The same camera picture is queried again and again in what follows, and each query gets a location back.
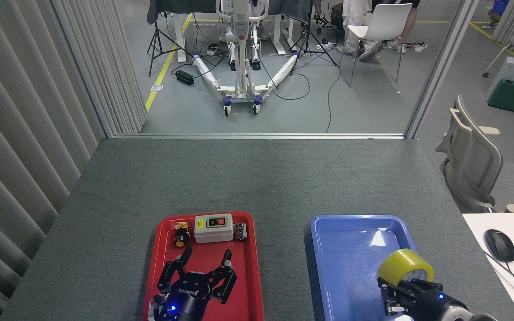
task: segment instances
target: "gray floor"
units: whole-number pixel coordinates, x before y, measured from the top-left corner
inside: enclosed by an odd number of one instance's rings
[[[488,21],[487,9],[491,1],[480,0],[473,21]],[[204,134],[204,133],[280,133],[302,132],[322,133],[328,128],[329,133],[369,133],[369,132],[403,132],[405,124],[416,104],[423,81],[428,75],[439,46],[443,43],[449,22],[453,18],[458,0],[427,0],[419,8],[418,23],[414,27],[408,42],[423,40],[430,47],[421,53],[413,50],[402,56],[402,69],[400,82],[394,84],[391,74],[395,71],[395,55],[393,51],[382,51],[381,57],[375,66],[358,63],[353,79],[353,86],[349,89],[342,77],[335,83],[330,91],[330,112],[328,110],[328,89],[337,78],[339,71],[327,61],[320,58],[306,65],[298,72],[306,75],[312,87],[311,93],[304,99],[285,101],[271,96],[263,105],[261,113],[257,116],[249,112],[247,106],[236,106],[232,115],[224,117],[220,102],[213,98],[208,87],[201,79],[196,84],[187,87],[178,83],[173,76],[167,73],[163,79],[164,90],[159,93],[149,110],[147,123],[143,132],[149,134]],[[324,10],[328,12],[327,2]],[[147,77],[149,56],[145,52],[151,39],[153,28],[145,22],[147,4],[141,0],[120,0],[119,8],[122,14],[124,28],[130,43],[137,77],[145,100],[149,96],[149,89],[156,81],[166,58],[159,57],[153,64],[153,75]],[[196,15],[207,18],[212,16]],[[165,29],[165,22],[159,19],[161,29]],[[188,29],[186,37],[194,37],[195,29]],[[212,37],[211,30],[202,29],[204,34]],[[332,37],[334,33],[323,31],[323,37]],[[202,35],[198,40],[207,41]],[[475,121],[484,126],[494,126],[501,130],[501,135],[493,136],[492,140],[501,149],[505,162],[502,177],[510,177],[504,183],[500,180],[496,191],[502,197],[497,197],[498,205],[514,202],[514,112],[499,110],[487,106],[484,99],[485,90],[491,85],[491,78],[482,77],[483,70],[500,50],[500,45],[494,43],[484,34],[468,27],[463,41],[458,49],[458,55],[449,69],[440,93],[432,106],[420,132],[419,140],[433,166],[438,166],[445,158],[444,154],[434,151],[441,134],[449,124],[448,108],[453,105],[457,94],[463,95],[464,102]],[[263,45],[264,52],[273,52],[267,42]],[[339,58],[334,51],[335,59]],[[349,78],[350,60],[343,64],[343,71]],[[273,55],[264,56],[265,66],[271,72],[278,68],[286,57]],[[301,66],[311,58],[305,57]],[[175,58],[169,70],[178,66]],[[227,77],[228,67],[218,71]],[[191,67],[184,67],[185,71],[197,74]],[[495,75],[498,66],[491,71]],[[256,73],[257,79],[267,79],[263,71]],[[307,82],[301,76],[288,77],[282,83],[279,94],[284,97],[300,97],[307,92]]]
[[[447,34],[450,21],[455,14],[457,3],[445,0],[430,0],[434,6],[420,9],[420,20],[412,31],[410,41],[425,40],[430,45],[421,53],[410,49],[402,57],[400,81],[396,85],[392,76],[396,75],[398,55],[391,49],[384,49],[374,65],[357,63],[352,88],[348,88],[344,78],[339,77],[340,71],[329,61],[322,60],[326,56],[312,61],[315,56],[306,55],[298,63],[298,73],[281,83],[277,91],[285,98],[296,98],[308,92],[303,99],[283,100],[271,95],[263,103],[261,113],[254,116],[249,112],[253,104],[237,104],[232,115],[228,118],[223,115],[223,106],[216,98],[207,84],[201,78],[188,87],[176,81],[169,72],[165,73],[162,84],[164,90],[157,94],[149,110],[148,121],[142,132],[150,134],[204,134],[204,133],[402,133],[416,104],[424,81],[437,58],[439,46]],[[324,12],[329,13],[328,7],[334,6],[337,1],[324,2]],[[437,15],[437,9],[443,12]],[[153,28],[147,26],[144,20],[137,20],[136,12],[146,12],[147,5],[136,0],[121,0],[120,10],[123,12],[123,24],[126,29],[128,41],[132,49],[134,65],[141,83],[144,98],[149,95],[151,85],[156,81],[157,75],[163,68],[167,56],[155,59],[153,75],[148,78],[149,56],[145,52],[151,39]],[[196,14],[199,20],[212,18],[216,15]],[[166,21],[159,18],[159,27],[167,30]],[[273,31],[273,24],[268,31]],[[193,50],[195,37],[198,37],[198,50],[202,49],[202,41],[208,38],[216,41],[219,31],[202,28],[199,33],[195,28],[188,28],[185,32],[186,47]],[[298,38],[300,24],[295,25],[295,39]],[[319,38],[335,41],[334,31],[323,31]],[[171,43],[163,39],[164,49],[169,49]],[[271,42],[263,42],[263,65],[271,75],[275,73],[288,57],[278,57]],[[330,52],[335,61],[340,55],[333,50]],[[178,67],[175,57],[171,60],[169,71]],[[352,59],[344,57],[342,63],[343,76],[350,79]],[[190,66],[182,67],[193,75],[198,75],[197,69]],[[221,79],[225,85],[233,85],[234,73],[229,70],[226,63],[222,63],[215,70],[216,78]],[[265,84],[269,76],[264,69],[252,73],[256,83]]]

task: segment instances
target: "red tray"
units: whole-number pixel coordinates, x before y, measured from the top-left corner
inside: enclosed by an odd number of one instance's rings
[[[142,321],[148,320],[148,310],[150,299],[159,294],[156,283],[167,261],[175,260],[176,256],[183,253],[183,247],[174,246],[174,226],[178,222],[187,222],[190,232],[188,244],[192,247],[190,260],[186,264],[186,272],[208,273],[217,268],[225,250],[231,250],[231,264],[237,274],[237,281],[226,304],[222,305],[215,299],[211,299],[207,305],[203,321],[263,321],[263,300],[261,298],[261,279],[259,277],[259,264],[257,264],[257,244],[255,242],[255,228],[253,218],[249,213],[242,211],[222,212],[231,213],[234,224],[247,224],[247,239],[239,242],[235,236],[229,242],[214,242],[198,244],[194,238],[194,219],[199,215],[182,215],[178,217],[168,217],[163,219],[156,229],[156,237],[153,244],[152,261],[150,263],[148,285]],[[178,274],[174,275],[172,283],[178,279]]]

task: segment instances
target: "computer mouse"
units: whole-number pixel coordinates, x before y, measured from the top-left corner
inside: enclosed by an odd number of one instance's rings
[[[510,238],[498,230],[487,230],[484,234],[485,242],[491,254],[502,262],[514,260],[514,246]]]

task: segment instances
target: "patient lift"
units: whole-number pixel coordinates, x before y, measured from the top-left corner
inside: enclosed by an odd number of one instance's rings
[[[226,41],[230,52],[231,69],[236,71],[235,86],[222,86],[206,66],[204,61],[194,53],[193,64],[216,91],[218,97],[223,99],[225,116],[231,114],[231,104],[237,102],[253,101],[253,114],[261,110],[261,103],[271,94],[273,89],[289,74],[296,63],[298,53],[288,61],[275,74],[267,85],[255,86],[251,81],[251,68],[259,70],[259,37],[257,27],[269,13],[269,0],[216,0],[216,12],[223,19],[226,26]],[[253,56],[249,59],[247,54],[247,39],[251,41]]]

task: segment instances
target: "chair backrest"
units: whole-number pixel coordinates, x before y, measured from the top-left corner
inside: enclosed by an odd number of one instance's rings
[[[469,117],[461,96],[449,112],[449,131],[435,149],[447,154],[441,171],[461,212],[481,213],[494,205],[490,193],[502,168],[502,155]]]
[[[412,4],[378,4],[374,8],[365,39],[382,41],[399,37],[410,9]]]

